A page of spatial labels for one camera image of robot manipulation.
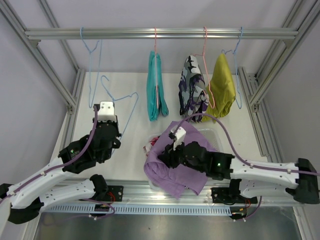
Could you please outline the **blue hanger of purple trousers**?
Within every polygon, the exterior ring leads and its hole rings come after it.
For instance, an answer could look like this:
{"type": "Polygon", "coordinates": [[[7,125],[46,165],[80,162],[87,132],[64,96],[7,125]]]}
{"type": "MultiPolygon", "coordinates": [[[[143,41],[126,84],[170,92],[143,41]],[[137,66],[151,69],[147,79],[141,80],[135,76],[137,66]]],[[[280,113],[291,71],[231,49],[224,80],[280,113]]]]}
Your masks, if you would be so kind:
{"type": "Polygon", "coordinates": [[[121,147],[114,149],[112,156],[122,156],[122,151],[129,150],[131,142],[135,138],[135,120],[140,96],[135,83],[128,78],[103,75],[100,77],[100,83],[109,99],[114,103],[121,133],[119,138],[121,147]]]}

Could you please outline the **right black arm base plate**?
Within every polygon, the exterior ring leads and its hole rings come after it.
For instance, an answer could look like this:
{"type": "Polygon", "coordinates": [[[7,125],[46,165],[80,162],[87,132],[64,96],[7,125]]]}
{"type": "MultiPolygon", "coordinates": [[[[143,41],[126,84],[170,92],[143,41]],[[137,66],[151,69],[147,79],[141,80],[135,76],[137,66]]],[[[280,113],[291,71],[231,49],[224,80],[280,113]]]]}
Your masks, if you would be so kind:
{"type": "Polygon", "coordinates": [[[214,204],[223,204],[230,207],[230,218],[235,222],[245,220],[249,208],[258,203],[257,197],[247,198],[240,193],[231,193],[228,187],[212,187],[211,198],[214,204]]]}

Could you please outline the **light blue wire hanger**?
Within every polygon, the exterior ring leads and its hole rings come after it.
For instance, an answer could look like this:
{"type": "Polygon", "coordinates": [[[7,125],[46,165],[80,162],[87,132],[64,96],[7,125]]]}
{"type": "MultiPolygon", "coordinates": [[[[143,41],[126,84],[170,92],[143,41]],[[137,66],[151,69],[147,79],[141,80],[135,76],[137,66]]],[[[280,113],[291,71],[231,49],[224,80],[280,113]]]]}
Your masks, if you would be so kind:
{"type": "Polygon", "coordinates": [[[98,78],[100,75],[101,69],[101,60],[102,60],[102,47],[103,40],[99,39],[95,42],[95,44],[90,47],[86,40],[84,39],[84,27],[82,26],[79,30],[80,39],[87,50],[88,53],[88,107],[91,109],[94,106],[94,100],[96,96],[96,91],[98,87],[98,78]],[[97,55],[97,70],[95,80],[93,80],[93,72],[94,72],[94,60],[95,55],[97,55]]]}

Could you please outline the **pink camouflage trousers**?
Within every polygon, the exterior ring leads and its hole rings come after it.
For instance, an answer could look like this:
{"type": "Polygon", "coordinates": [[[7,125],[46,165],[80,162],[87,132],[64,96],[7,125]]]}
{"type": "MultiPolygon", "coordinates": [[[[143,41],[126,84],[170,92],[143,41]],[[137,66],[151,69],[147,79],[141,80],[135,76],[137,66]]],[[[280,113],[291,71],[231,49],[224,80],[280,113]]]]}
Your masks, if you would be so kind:
{"type": "Polygon", "coordinates": [[[155,145],[155,143],[158,141],[159,136],[155,136],[152,137],[147,143],[146,145],[143,147],[143,151],[145,153],[145,155],[147,156],[150,152],[150,150],[152,149],[152,147],[155,145]]]}

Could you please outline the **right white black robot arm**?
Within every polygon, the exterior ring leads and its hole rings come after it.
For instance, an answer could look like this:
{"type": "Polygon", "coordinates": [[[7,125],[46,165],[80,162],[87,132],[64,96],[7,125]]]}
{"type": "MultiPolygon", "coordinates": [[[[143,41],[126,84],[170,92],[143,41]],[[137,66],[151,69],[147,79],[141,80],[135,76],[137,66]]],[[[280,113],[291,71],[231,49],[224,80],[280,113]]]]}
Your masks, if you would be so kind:
{"type": "Polygon", "coordinates": [[[158,159],[169,168],[183,165],[213,180],[229,180],[227,195],[233,202],[264,196],[292,196],[296,202],[310,205],[320,202],[319,173],[305,158],[258,163],[243,160],[238,154],[209,151],[193,141],[167,145],[158,159]]]}

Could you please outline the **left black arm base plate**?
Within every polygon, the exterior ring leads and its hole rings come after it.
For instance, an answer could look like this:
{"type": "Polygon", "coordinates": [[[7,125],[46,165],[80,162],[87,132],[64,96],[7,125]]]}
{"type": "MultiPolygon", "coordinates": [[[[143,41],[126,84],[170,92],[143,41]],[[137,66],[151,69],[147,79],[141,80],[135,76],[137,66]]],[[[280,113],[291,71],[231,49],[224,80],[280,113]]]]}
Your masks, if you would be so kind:
{"type": "Polygon", "coordinates": [[[92,217],[104,217],[109,214],[114,214],[115,211],[110,207],[114,203],[120,203],[123,200],[124,187],[120,185],[111,185],[109,190],[103,196],[93,196],[89,199],[81,199],[95,203],[93,212],[90,213],[92,217]]]}

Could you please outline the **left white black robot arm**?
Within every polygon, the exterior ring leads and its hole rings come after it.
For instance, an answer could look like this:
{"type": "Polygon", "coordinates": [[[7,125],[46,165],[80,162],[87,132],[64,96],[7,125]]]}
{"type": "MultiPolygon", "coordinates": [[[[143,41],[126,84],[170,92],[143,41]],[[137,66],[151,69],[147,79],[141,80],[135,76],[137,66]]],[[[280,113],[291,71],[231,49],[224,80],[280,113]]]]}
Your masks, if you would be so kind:
{"type": "Polygon", "coordinates": [[[65,187],[56,185],[110,159],[112,151],[121,146],[120,137],[117,116],[93,118],[90,133],[71,142],[51,163],[17,184],[1,184],[0,204],[4,205],[6,200],[10,204],[0,218],[19,225],[59,204],[105,199],[109,188],[100,174],[65,187]]]}

